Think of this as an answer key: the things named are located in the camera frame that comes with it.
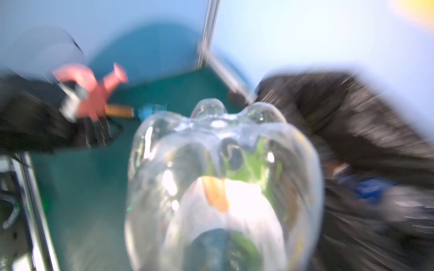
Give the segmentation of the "blue label water bottle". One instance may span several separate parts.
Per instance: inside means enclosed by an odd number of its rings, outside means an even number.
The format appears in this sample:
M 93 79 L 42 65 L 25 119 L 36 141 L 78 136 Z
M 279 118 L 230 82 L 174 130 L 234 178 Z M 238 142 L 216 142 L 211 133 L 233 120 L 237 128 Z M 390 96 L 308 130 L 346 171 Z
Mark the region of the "blue label water bottle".
M 376 206 L 383 201 L 387 190 L 397 185 L 388 179 L 357 176 L 350 165 L 342 164 L 333 170 L 337 183 L 353 193 L 356 199 Z

